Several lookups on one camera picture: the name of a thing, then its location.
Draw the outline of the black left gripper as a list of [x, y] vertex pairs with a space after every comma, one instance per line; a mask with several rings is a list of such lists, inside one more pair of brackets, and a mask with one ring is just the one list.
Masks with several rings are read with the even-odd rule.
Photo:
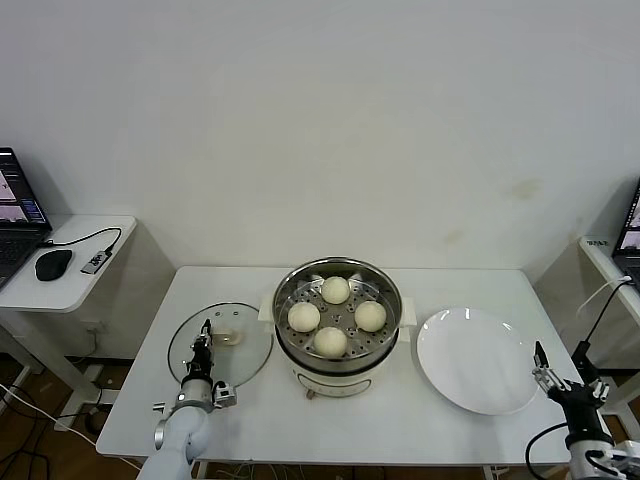
[[207, 318], [200, 330], [202, 338], [196, 338], [191, 346], [193, 350], [193, 358], [187, 364], [187, 375], [185, 381], [202, 380], [208, 384], [213, 383], [211, 370], [213, 367], [212, 354], [210, 351], [211, 337], [211, 320]]

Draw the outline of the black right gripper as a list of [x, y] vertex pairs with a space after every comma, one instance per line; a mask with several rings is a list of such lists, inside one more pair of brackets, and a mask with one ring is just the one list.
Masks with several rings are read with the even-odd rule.
[[568, 435], [566, 441], [608, 441], [598, 409], [609, 396], [610, 385], [596, 378], [587, 385], [568, 383], [550, 367], [540, 341], [535, 342], [532, 375], [547, 397], [559, 404], [565, 415]]

